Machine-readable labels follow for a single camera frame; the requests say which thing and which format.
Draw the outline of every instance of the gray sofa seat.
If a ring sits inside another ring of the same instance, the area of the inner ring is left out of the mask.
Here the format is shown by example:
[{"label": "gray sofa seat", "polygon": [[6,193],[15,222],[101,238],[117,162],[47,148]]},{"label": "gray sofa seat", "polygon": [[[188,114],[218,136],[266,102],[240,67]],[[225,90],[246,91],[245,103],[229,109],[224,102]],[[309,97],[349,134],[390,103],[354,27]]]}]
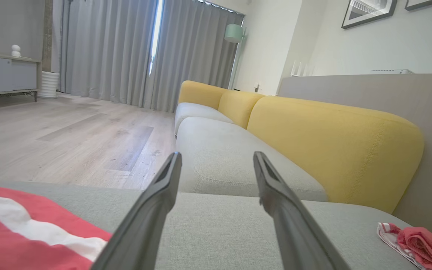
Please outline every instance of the gray sofa seat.
[{"label": "gray sofa seat", "polygon": [[[45,196],[95,226],[114,232],[141,191],[47,183],[0,183]],[[354,270],[415,270],[383,243],[378,222],[410,226],[360,205],[304,201]],[[273,220],[259,198],[178,193],[159,245],[156,269],[283,269]]]},{"label": "gray sofa seat", "polygon": [[227,123],[233,123],[226,115],[220,113],[217,109],[196,103],[183,102],[178,104],[174,118],[174,134],[178,135],[178,129],[181,122],[191,116],[199,116]]},{"label": "gray sofa seat", "polygon": [[252,156],[262,151],[300,199],[327,201],[317,180],[238,125],[186,118],[179,128],[176,149],[183,160],[180,191],[257,197]]}]

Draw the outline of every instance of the white plant pot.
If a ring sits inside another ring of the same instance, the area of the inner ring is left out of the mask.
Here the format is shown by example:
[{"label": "white plant pot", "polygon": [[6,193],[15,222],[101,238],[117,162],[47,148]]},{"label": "white plant pot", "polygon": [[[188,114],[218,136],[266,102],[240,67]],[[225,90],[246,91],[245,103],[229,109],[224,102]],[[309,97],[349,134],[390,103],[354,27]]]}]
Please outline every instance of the white plant pot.
[{"label": "white plant pot", "polygon": [[56,88],[58,87],[60,74],[43,71],[41,80],[41,91],[38,92],[38,97],[43,99],[55,99]]}]

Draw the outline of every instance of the wooden floor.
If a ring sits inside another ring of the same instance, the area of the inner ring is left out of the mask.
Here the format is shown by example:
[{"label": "wooden floor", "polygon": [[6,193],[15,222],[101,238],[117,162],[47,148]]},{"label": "wooden floor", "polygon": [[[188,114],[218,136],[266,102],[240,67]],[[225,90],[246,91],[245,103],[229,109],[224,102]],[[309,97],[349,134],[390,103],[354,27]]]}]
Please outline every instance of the wooden floor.
[{"label": "wooden floor", "polygon": [[0,97],[0,181],[144,189],[173,151],[172,113],[69,94]]}]

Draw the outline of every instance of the black and white artwork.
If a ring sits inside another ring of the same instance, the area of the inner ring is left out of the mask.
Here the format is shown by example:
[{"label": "black and white artwork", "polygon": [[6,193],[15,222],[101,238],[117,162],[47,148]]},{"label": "black and white artwork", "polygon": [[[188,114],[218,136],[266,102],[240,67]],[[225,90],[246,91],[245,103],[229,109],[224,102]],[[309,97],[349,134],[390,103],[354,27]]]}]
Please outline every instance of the black and white artwork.
[{"label": "black and white artwork", "polygon": [[365,24],[393,15],[397,0],[350,0],[346,16],[344,17],[344,29]]},{"label": "black and white artwork", "polygon": [[421,7],[432,5],[432,0],[406,0],[406,10],[415,10]]}]

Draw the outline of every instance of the gray curtain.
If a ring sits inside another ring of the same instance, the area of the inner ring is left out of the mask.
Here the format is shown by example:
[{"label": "gray curtain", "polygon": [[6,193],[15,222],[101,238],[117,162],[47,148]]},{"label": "gray curtain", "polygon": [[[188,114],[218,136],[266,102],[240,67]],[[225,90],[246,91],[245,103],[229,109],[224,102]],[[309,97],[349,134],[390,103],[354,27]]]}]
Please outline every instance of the gray curtain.
[{"label": "gray curtain", "polygon": [[197,0],[165,0],[144,107],[174,112],[185,80],[227,88],[237,44],[224,34],[228,24],[241,25],[243,18]]},{"label": "gray curtain", "polygon": [[64,89],[143,106],[157,0],[78,0],[71,4]]}]

